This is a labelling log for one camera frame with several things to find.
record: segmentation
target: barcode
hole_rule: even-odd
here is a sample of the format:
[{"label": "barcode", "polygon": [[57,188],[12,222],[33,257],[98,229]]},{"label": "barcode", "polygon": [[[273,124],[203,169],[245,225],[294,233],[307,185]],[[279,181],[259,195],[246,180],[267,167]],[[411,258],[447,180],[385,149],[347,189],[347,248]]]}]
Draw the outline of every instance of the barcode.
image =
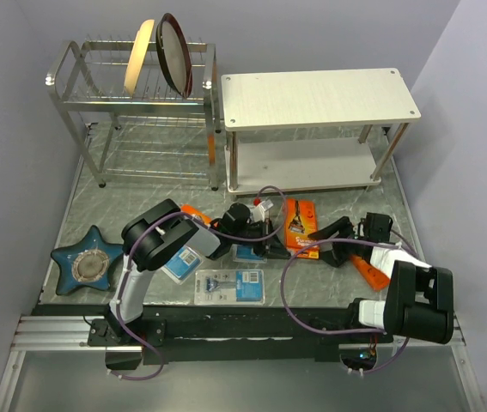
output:
[{"label": "barcode", "polygon": [[244,283],[259,283],[259,273],[258,272],[243,272],[243,282]]},{"label": "barcode", "polygon": [[191,253],[190,251],[188,251],[187,249],[185,251],[183,251],[181,254],[180,254],[180,259],[182,259],[182,261],[187,264],[188,266],[190,266],[193,262],[195,262],[195,259],[197,259],[197,257]]}]

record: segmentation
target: blue star-shaped dish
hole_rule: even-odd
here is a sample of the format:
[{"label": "blue star-shaped dish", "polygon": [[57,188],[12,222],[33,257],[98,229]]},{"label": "blue star-shaped dish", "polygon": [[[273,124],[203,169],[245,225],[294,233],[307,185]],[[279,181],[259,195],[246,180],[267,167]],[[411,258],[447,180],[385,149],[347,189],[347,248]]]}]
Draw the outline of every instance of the blue star-shaped dish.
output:
[{"label": "blue star-shaped dish", "polygon": [[81,286],[108,290],[109,272],[122,255],[122,245],[107,243],[100,229],[91,226],[78,243],[51,252],[52,260],[60,267],[56,294],[68,294]]}]

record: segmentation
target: lower shelf board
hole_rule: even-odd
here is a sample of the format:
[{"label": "lower shelf board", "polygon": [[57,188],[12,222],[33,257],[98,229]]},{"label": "lower shelf board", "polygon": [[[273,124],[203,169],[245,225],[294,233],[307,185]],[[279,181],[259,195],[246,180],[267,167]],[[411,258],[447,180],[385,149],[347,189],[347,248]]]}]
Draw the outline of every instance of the lower shelf board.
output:
[{"label": "lower shelf board", "polygon": [[[229,182],[229,151],[226,173]],[[239,144],[236,195],[255,194],[266,185],[282,191],[310,191],[378,185],[369,146],[355,138]]]}]

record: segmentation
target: dark plate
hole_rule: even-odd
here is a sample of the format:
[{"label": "dark plate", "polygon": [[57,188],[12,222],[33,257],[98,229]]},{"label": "dark plate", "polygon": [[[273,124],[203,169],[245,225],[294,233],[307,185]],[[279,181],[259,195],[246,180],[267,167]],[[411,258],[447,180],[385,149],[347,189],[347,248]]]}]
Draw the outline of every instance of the dark plate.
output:
[{"label": "dark plate", "polygon": [[180,25],[166,13],[155,30],[161,72],[172,90],[184,99],[192,92],[192,61]]}]

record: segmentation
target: dish rack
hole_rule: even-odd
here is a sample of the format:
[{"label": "dish rack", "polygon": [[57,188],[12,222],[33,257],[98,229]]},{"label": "dish rack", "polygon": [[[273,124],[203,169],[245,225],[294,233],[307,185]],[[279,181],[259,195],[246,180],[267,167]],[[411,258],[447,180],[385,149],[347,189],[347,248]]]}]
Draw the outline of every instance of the dish rack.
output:
[{"label": "dish rack", "polygon": [[[66,40],[46,75],[52,102],[90,172],[100,187],[107,181],[156,179],[208,182],[217,190],[215,132],[221,127],[215,45],[189,39],[193,90],[186,99],[164,80],[155,42],[149,43],[135,93],[124,91],[133,45],[131,38],[111,36],[88,38],[81,47]],[[84,130],[72,118],[76,113],[85,123],[107,121],[103,142],[96,146],[101,153],[89,149]],[[183,130],[171,133],[171,127]]]}]

